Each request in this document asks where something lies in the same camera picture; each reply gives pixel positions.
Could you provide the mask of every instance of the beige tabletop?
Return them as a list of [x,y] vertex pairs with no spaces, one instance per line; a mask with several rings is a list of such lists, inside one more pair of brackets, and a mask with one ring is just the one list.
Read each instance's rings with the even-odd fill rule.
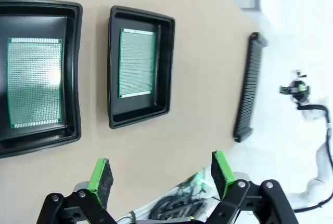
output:
[[[229,0],[61,0],[83,6],[80,141],[0,160],[1,223],[35,223],[45,196],[67,196],[99,157],[114,176],[108,211],[119,217],[168,191],[233,145],[249,34],[257,26]],[[113,5],[175,18],[171,110],[112,130],[107,116],[107,33]]]

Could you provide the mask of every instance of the black slotted rack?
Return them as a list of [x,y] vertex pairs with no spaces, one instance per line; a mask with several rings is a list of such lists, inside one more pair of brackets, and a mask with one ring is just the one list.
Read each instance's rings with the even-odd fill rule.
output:
[[259,81],[262,49],[266,46],[267,40],[262,35],[259,33],[250,35],[241,97],[234,128],[236,142],[244,141],[253,131],[250,123]]

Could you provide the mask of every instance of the bolt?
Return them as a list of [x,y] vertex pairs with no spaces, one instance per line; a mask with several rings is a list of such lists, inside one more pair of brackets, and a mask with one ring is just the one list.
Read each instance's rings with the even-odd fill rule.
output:
[[84,191],[79,192],[79,197],[81,197],[81,198],[84,198],[84,197],[85,197],[85,193],[84,193]]
[[245,182],[240,181],[240,182],[238,183],[238,185],[239,185],[241,188],[244,188],[246,184],[245,184]]
[[54,202],[57,202],[59,200],[59,196],[57,196],[56,194],[54,196],[52,196],[52,200]]
[[271,189],[273,187],[273,184],[269,181],[268,183],[266,183],[266,186]]

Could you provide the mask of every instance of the robotic arm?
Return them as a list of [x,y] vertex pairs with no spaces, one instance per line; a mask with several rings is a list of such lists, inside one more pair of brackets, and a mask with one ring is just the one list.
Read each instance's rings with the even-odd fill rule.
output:
[[[316,152],[317,176],[308,182],[305,192],[287,196],[295,213],[300,213],[321,207],[333,198],[333,162],[330,152],[331,122],[328,109],[322,104],[310,103],[310,87],[301,80],[306,75],[301,75],[299,71],[296,75],[297,78],[288,87],[280,87],[280,93],[291,95],[292,101],[297,104],[297,110],[302,111],[307,121],[321,117],[326,119],[326,141]],[[323,201],[328,192],[331,196]]]

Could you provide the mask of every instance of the black cable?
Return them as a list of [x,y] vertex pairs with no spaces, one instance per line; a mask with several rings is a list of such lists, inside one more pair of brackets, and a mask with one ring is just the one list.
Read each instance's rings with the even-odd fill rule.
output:
[[[331,164],[332,173],[333,173],[333,161],[332,161],[332,155],[331,155],[331,151],[330,151],[331,127],[329,126],[331,124],[331,121],[330,121],[330,118],[329,118],[328,109],[325,106],[322,106],[320,104],[308,104],[306,106],[298,105],[297,110],[300,110],[300,111],[322,110],[322,111],[325,112],[325,119],[326,119],[326,124],[327,124],[325,146],[326,146],[326,151],[327,151],[327,154],[328,154],[329,163]],[[294,212],[295,213],[302,213],[302,212],[307,212],[307,211],[310,211],[310,210],[314,210],[316,208],[322,207],[323,205],[328,203],[332,198],[333,198],[333,192],[332,192],[332,194],[330,195],[330,197],[328,199],[318,203],[317,205],[312,206],[312,207],[294,209]]]

